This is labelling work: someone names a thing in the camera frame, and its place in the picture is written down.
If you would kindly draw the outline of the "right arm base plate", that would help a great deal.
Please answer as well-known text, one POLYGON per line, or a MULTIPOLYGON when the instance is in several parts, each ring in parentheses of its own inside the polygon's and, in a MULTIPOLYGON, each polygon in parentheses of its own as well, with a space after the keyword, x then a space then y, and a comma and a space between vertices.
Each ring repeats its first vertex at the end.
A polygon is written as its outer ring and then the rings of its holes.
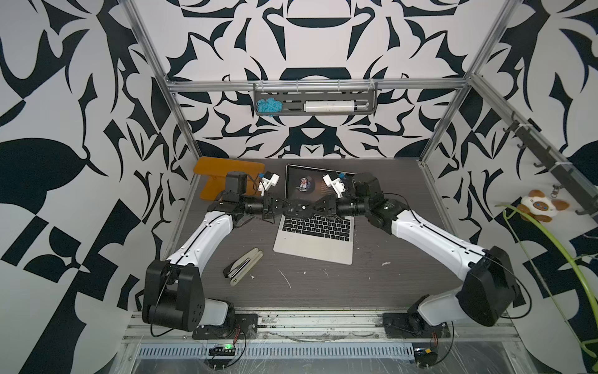
POLYGON ((415 313, 383 313, 382 327, 387 338, 431 339, 452 336, 452 328, 446 323, 432 326, 415 313))

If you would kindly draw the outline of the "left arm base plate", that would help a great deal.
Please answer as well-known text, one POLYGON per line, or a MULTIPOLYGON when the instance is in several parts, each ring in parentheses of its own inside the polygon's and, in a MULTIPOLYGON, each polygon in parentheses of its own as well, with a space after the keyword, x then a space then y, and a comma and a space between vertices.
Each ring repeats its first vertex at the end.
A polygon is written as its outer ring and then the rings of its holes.
POLYGON ((200 325, 192 332, 194 340, 232 340, 240 331, 241 338, 252 338, 257 332, 259 316, 256 313, 242 313, 228 316, 224 324, 200 325))

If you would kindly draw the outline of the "silver laptop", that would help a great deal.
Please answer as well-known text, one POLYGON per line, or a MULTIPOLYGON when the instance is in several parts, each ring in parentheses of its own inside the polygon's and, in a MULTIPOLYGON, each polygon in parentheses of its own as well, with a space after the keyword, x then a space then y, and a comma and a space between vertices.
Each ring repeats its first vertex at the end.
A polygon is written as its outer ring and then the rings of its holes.
MULTIPOLYGON (((329 169, 286 166, 285 198, 299 202, 302 207, 323 197, 337 198, 334 188, 325 183, 329 173, 329 169)), ((299 218, 290 213, 281 218, 273 250, 280 254, 351 265, 353 248, 353 218, 328 218, 317 214, 299 218)))

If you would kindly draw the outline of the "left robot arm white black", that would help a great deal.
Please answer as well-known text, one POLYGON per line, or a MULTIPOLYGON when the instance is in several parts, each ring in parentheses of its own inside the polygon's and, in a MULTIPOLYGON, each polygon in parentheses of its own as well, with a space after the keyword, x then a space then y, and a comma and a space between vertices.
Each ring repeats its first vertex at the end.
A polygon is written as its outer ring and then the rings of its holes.
POLYGON ((242 218, 272 220, 291 206, 268 193, 280 176, 269 171, 258 176, 255 195, 247 192, 248 177, 240 171, 228 173, 224 190, 209 205, 191 237, 166 260, 154 260, 148 266, 142 318, 150 328, 193 332, 215 327, 225 333, 235 328, 230 303, 205 296, 202 274, 206 265, 242 218))

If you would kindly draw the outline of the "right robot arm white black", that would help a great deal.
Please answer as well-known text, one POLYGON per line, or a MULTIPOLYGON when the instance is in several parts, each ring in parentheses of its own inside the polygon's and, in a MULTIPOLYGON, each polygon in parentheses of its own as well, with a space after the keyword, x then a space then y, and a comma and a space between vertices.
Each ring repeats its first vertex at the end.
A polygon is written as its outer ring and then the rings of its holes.
POLYGON ((408 309, 406 320, 414 333, 461 319, 492 327, 521 295, 503 249, 485 249, 439 228, 416 213, 400 194, 384 193, 370 173, 346 180, 333 172, 323 181, 334 191, 332 195, 314 203, 295 203, 285 214, 296 218, 364 217, 372 226, 430 255, 462 281, 451 291, 421 297, 408 309))

